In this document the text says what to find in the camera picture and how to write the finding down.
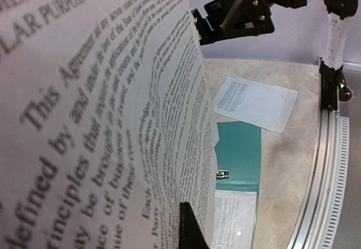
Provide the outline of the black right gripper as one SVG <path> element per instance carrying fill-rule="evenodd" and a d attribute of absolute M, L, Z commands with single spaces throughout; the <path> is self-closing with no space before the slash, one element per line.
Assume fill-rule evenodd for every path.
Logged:
<path fill-rule="evenodd" d="M 191 10 L 204 45 L 275 31 L 267 0 L 214 0 L 207 3 L 204 9 L 209 25 L 198 9 Z"/>

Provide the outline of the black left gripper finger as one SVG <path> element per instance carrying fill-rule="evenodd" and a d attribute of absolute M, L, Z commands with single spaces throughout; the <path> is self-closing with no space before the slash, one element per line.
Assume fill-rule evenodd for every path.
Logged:
<path fill-rule="evenodd" d="M 180 203 L 179 248 L 210 249 L 189 202 Z"/>

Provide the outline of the printed text page sheet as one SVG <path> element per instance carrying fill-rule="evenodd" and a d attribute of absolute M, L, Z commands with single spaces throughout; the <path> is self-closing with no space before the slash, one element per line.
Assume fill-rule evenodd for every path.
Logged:
<path fill-rule="evenodd" d="M 253 244 L 257 193 L 215 191 L 215 218 L 211 248 L 250 249 Z"/>

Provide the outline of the green file folder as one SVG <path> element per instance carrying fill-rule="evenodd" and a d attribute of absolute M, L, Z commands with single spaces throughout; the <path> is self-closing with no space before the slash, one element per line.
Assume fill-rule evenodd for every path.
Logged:
<path fill-rule="evenodd" d="M 219 142 L 215 147 L 218 169 L 228 170 L 230 174 L 229 179 L 217 180 L 216 190 L 255 191 L 257 218 L 262 156 L 261 129 L 240 121 L 220 122 L 218 134 Z"/>

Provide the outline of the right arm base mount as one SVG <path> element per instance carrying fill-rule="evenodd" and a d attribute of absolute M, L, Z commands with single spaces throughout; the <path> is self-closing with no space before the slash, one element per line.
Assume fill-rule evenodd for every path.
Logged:
<path fill-rule="evenodd" d="M 337 111 L 340 102 L 352 99 L 353 92 L 347 86 L 343 70 L 343 65 L 339 69 L 330 68 L 319 58 L 321 110 Z"/>

